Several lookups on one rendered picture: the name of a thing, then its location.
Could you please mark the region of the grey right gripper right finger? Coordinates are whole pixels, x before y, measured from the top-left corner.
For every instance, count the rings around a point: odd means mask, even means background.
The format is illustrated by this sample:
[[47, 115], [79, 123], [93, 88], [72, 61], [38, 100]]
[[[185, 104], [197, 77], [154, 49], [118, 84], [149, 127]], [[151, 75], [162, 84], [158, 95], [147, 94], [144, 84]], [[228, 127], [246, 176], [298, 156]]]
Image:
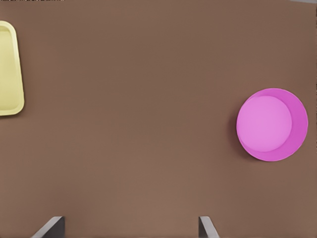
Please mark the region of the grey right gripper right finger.
[[209, 216], [199, 216], [199, 238], [219, 238]]

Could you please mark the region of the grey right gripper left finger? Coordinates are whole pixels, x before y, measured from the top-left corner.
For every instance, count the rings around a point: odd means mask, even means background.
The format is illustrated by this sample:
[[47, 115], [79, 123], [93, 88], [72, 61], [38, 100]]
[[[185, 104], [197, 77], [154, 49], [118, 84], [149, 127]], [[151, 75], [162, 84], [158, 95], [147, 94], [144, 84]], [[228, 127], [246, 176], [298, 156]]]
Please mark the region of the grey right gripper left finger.
[[65, 218], [52, 217], [31, 238], [65, 238]]

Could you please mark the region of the pale yellow tray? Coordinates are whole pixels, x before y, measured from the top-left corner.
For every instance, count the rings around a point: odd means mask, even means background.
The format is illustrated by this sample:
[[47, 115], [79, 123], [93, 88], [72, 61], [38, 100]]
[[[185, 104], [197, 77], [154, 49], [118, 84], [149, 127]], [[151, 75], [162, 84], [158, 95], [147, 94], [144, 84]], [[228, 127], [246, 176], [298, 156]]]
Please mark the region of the pale yellow tray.
[[19, 113], [24, 103], [16, 31], [10, 23], [0, 20], [0, 116]]

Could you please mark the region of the pink round plate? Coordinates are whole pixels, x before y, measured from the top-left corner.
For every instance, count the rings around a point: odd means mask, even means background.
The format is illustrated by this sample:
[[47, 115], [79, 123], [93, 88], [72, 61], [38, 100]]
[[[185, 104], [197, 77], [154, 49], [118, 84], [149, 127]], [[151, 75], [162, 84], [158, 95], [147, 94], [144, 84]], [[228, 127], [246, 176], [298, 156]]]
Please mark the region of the pink round plate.
[[296, 95], [280, 88], [267, 88], [244, 102], [237, 116], [236, 132], [251, 156], [276, 162], [299, 150], [308, 125], [307, 111]]

